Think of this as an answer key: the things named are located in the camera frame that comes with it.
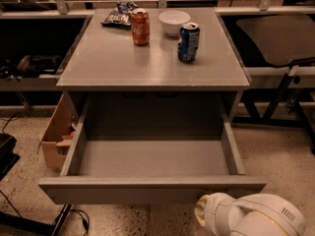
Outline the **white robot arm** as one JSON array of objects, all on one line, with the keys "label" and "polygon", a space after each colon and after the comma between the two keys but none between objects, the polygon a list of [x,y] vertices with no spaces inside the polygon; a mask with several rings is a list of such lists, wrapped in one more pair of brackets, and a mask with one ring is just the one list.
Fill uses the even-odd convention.
[{"label": "white robot arm", "polygon": [[303,236],[306,220],[290,202],[272,194],[233,198],[214,193],[203,196],[195,216],[212,236]]}]

